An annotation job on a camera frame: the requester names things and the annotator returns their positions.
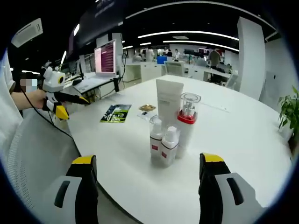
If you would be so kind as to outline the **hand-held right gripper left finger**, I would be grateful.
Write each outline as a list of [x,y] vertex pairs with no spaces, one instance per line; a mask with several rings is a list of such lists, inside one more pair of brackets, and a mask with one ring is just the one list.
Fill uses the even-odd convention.
[[45,224],[97,224],[96,156],[76,158],[43,196]]

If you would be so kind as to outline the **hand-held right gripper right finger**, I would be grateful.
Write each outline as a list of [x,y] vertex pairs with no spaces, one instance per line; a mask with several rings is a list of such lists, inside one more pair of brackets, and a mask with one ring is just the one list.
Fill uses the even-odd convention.
[[265,208],[254,188],[215,154],[199,156],[200,224],[252,224]]

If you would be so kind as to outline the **person's left hand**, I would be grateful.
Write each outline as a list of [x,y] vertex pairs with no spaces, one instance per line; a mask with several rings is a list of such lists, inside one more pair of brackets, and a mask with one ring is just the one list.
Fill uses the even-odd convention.
[[46,92],[44,90],[35,90],[33,92],[32,103],[35,108],[42,109],[45,99]]

